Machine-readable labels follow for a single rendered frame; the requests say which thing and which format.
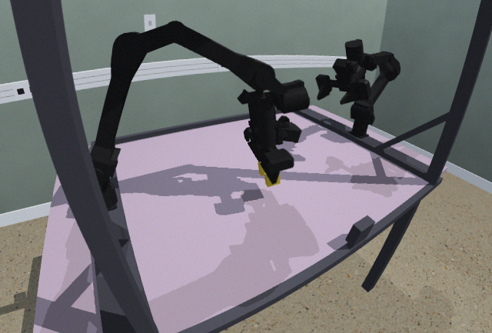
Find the yellow arch block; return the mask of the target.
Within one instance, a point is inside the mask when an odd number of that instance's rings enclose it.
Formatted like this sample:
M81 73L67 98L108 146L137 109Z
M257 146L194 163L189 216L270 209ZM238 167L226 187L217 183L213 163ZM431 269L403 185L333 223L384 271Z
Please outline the yellow arch block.
M271 186L273 186L273 185L278 185L278 184L280 184L280 183L281 183L281 182L280 182L280 175L279 175L279 177L278 177L277 183L272 184L272 183L271 183L271 181L269 180L268 176L267 176L267 175L266 175L266 173L264 172L264 169L261 167L260 163L261 163L261 162L258 162L259 173L260 173L260 175L261 175L261 176L263 176L263 175L264 175L264 178L265 178L265 184L266 184L266 186L267 186L267 187L271 187Z

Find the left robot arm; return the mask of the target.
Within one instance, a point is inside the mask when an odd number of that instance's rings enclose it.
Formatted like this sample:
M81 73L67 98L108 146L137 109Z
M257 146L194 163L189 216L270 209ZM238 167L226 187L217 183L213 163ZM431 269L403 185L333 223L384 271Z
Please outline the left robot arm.
M241 104L248 103L252 122L263 123L274 120L275 107L286 114L307 109L310 105L310 98L302 80L281 84L275 78L274 69L270 65L233 52L181 22L172 21L143 33L127 32L119 35L112 47L111 81L95 144L91 150L98 183L109 211L117 208L115 187L109 178L114 176L121 151L120 148L115 147L115 137L131 80L147 53L172 43L179 44L227 68L252 87L255 92L247 92L244 89L238 96ZM263 92L265 89L269 92ZM296 124L290 123L287 116L282 115L278 121L280 122L280 128L277 128L278 145L282 145L283 141L298 143L302 130Z

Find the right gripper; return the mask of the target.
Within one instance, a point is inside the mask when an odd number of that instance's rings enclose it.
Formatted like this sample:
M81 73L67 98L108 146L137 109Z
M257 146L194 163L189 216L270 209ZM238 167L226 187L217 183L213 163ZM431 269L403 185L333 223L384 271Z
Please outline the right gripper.
M358 70L355 72L352 81L350 81L348 77L349 76L339 75L337 80L331 80L329 75L318 75L316 77L319 89L317 99L321 100L322 98L325 98L332 91L332 87L335 87L339 88L342 92L347 92L340 100L341 105L359 100L368 100L371 96L370 82L367 79L361 79Z

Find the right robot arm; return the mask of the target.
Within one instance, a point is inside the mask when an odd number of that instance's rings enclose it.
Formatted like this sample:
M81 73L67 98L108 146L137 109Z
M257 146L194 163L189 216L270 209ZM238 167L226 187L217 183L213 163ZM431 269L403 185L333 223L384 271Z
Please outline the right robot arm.
M355 72L358 70L361 79L365 79L366 70L373 71L380 69L380 74L371 86L371 96L366 100L355 101L351 106L351 118L354 124L351 132L358 138L369 136L366 134L367 127L374 123L374 103L386 87L387 83L393 81L401 72L400 62L394 57L392 52L378 52L374 54L364 53L363 42L356 39L345 43L347 59L337 58L332 68L339 75L349 76L350 81L354 79ZM351 60L351 61L350 61Z

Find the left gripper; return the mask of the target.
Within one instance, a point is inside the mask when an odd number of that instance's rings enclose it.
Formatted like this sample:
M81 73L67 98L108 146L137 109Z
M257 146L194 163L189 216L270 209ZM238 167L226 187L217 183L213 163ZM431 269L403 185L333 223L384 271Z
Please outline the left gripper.
M258 162L261 162L260 165L271 183L275 184L280 171L294 167L294 158L291 154L284 148L277 149L276 147L278 144L277 128L280 128L280 123L275 118L263 123L250 120L248 124L250 127L244 130L244 138Z

